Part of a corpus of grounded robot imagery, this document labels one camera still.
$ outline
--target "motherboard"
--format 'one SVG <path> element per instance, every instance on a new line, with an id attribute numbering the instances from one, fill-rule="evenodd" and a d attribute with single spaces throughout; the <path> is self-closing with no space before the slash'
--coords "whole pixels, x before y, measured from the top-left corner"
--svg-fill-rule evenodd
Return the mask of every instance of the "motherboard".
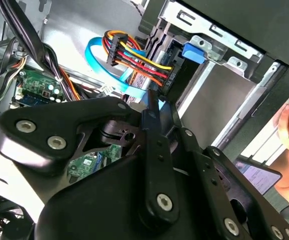
<path id="1" fill-rule="evenodd" d="M 32 107 L 65 102 L 59 83 L 34 69 L 19 73 L 10 108 Z M 110 146 L 103 152 L 91 152 L 72 160 L 67 167 L 69 183 L 73 184 L 121 157 L 121 147 Z"/>

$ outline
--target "green circuit board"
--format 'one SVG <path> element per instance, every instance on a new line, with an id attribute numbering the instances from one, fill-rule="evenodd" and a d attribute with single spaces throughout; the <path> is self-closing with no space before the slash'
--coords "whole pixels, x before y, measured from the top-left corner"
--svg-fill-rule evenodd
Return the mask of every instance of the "green circuit board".
<path id="1" fill-rule="evenodd" d="M 122 151 L 121 146 L 111 145 L 111 147 L 103 151 L 101 154 L 103 157 L 110 158 L 112 162 L 115 162 L 121 158 L 121 151 Z"/>
<path id="2" fill-rule="evenodd" d="M 20 107 L 31 107 L 52 103 L 49 99 L 51 94 L 57 92 L 57 96 L 63 96 L 59 83 L 50 77 L 41 74 L 37 70 L 23 69 L 20 74 L 17 87 L 22 99 L 17 100 Z M 67 167 L 67 176 L 70 183 L 75 183 L 102 167 L 104 157 L 110 158 L 111 162 L 121 157 L 122 148 L 117 145 L 110 146 L 103 152 L 92 152 L 72 160 Z"/>
<path id="3" fill-rule="evenodd" d="M 68 166 L 68 178 L 70 183 L 81 180 L 93 172 L 97 163 L 97 154 L 89 153 L 75 160 L 72 160 Z"/>
<path id="4" fill-rule="evenodd" d="M 63 97 L 61 86 L 55 79 L 44 76 L 36 70 L 23 69 L 21 72 L 20 84 L 23 92 L 27 91 L 46 99 L 54 93 Z"/>

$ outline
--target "capacitor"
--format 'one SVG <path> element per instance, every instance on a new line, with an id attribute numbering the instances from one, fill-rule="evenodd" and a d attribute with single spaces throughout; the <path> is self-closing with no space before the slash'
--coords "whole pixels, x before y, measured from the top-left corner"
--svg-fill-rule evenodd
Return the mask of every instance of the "capacitor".
<path id="1" fill-rule="evenodd" d="M 49 89 L 50 91 L 52 91 L 53 89 L 55 89 L 55 86 L 53 86 L 52 84 L 49 84 L 49 85 L 48 85 L 48 89 Z"/>
<path id="2" fill-rule="evenodd" d="M 61 103 L 63 100 L 64 100 L 64 97 L 63 97 L 63 96 L 58 96 L 55 101 L 56 101 L 57 103 Z"/>
<path id="3" fill-rule="evenodd" d="M 58 88 L 56 88 L 56 89 L 53 90 L 53 93 L 54 93 L 54 94 L 59 94 L 59 93 L 60 93 L 60 90 L 59 90 Z"/>
<path id="4" fill-rule="evenodd" d="M 56 100 L 56 98 L 57 98 L 57 94 L 51 94 L 51 96 L 49 97 L 49 99 L 50 99 L 51 101 Z"/>

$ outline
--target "finger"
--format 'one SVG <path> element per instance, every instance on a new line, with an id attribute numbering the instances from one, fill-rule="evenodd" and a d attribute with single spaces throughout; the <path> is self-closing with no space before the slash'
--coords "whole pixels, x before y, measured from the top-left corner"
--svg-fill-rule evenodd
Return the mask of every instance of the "finger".
<path id="1" fill-rule="evenodd" d="M 282 141 L 289 138 L 289 105 L 285 106 L 279 118 L 278 134 Z"/>
<path id="2" fill-rule="evenodd" d="M 272 117 L 273 127 L 276 127 L 278 125 L 281 113 L 283 112 L 286 106 L 287 106 L 287 103 L 283 104 L 282 107 L 280 107 L 280 109 L 275 113 L 275 115 L 273 115 Z"/>

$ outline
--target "fan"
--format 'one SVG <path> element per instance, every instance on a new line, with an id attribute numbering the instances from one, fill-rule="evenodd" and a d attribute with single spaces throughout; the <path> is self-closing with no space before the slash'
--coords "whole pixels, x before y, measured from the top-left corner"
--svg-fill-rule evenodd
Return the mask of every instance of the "fan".
<path id="1" fill-rule="evenodd" d="M 0 196 L 0 240 L 31 240 L 33 230 L 26 210 Z"/>

